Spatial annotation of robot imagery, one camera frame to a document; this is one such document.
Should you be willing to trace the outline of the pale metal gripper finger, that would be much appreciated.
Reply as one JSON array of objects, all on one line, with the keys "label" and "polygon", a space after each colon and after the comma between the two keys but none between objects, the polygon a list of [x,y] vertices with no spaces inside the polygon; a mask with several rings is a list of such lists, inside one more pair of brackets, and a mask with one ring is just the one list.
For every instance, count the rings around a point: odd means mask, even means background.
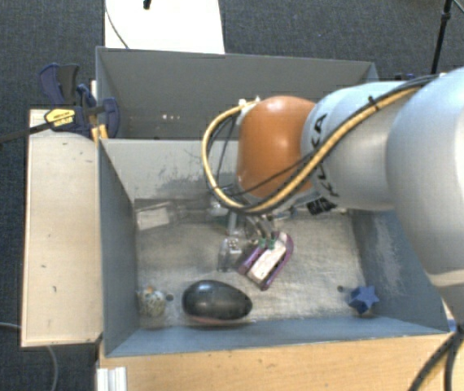
[{"label": "pale metal gripper finger", "polygon": [[217,270],[220,272],[235,270],[242,254],[243,250],[238,238],[225,238],[218,252]]}]

